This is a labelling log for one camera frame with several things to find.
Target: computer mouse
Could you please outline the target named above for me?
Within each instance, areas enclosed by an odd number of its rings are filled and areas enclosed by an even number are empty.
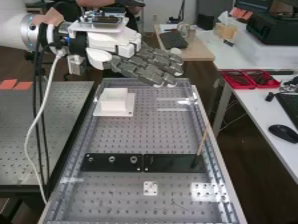
[[[269,128],[269,131],[281,139],[292,142],[294,144],[298,143],[298,134],[297,132],[285,125],[273,125]]]

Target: desk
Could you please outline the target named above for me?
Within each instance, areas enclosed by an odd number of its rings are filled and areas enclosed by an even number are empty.
[[[169,29],[174,28],[173,25],[160,24],[155,25],[155,31],[157,40],[160,43],[160,48],[165,50],[160,34],[164,31],[164,28],[169,26]],[[185,62],[188,61],[213,61],[214,55],[205,47],[202,41],[196,37],[196,31],[190,31],[190,36],[186,39],[189,46],[186,49],[182,49],[182,54],[180,55]]]
[[[55,82],[45,109],[49,148],[51,183],[60,176],[57,169],[69,148],[71,138],[80,127],[80,116],[93,82]],[[21,197],[40,194],[36,176],[24,155],[24,139],[32,123],[32,91],[0,91],[0,195]],[[29,156],[37,164],[33,137],[28,146]]]
[[[214,65],[218,70],[225,69],[262,69],[262,70],[297,70],[297,66],[278,66],[278,65],[256,65],[241,53],[237,47],[230,47],[224,43],[224,39],[214,35],[212,31],[196,31],[197,38],[216,56]]]
[[[293,76],[274,76],[274,78],[278,81],[288,81],[293,79]],[[278,100],[274,99],[272,102],[265,101],[269,92],[278,92],[278,90],[236,90],[230,88],[228,83],[225,83],[224,92],[225,94],[222,94],[213,125],[214,134],[217,135],[220,132],[226,106],[229,103],[230,95],[233,93],[241,105],[244,106],[256,126],[258,127],[264,138],[266,139],[280,160],[282,161],[293,179],[298,184],[298,146],[276,137],[268,130],[272,125],[284,124],[293,128],[293,130],[298,131],[290,118],[288,117],[286,112],[282,109],[282,106],[280,105]]]

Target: white desk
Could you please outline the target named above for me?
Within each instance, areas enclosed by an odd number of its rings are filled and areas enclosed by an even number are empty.
[[[238,32],[246,30],[246,24],[240,23],[232,19],[232,24],[237,26]],[[297,65],[289,67],[289,65],[257,65],[246,58],[242,52],[237,49],[237,46],[230,47],[224,43],[224,39],[214,35],[212,31],[197,30],[197,38],[204,42],[204,45],[212,51],[216,56],[214,65],[218,70],[224,69],[264,69],[264,70],[297,70]]]
[[[278,81],[288,81],[292,80],[294,76],[274,76],[274,78]],[[298,132],[278,100],[274,98],[272,102],[265,101],[269,92],[278,92],[278,89],[234,90],[230,88],[229,84],[225,83],[224,91],[225,94],[222,94],[216,121],[213,124],[214,134],[217,135],[220,132],[226,106],[233,92],[298,184],[298,145],[280,139],[268,130],[272,125],[282,124]]]

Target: keyboard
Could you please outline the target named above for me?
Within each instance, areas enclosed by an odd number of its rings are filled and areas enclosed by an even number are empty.
[[[172,48],[184,49],[189,46],[189,43],[186,42],[178,31],[161,33],[160,38],[167,50],[170,50]]]
[[[298,95],[278,93],[276,96],[298,129]]]

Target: small white cube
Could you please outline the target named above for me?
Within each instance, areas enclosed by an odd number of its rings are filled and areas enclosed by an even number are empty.
[[[100,96],[103,111],[127,111],[127,88],[107,88]]]

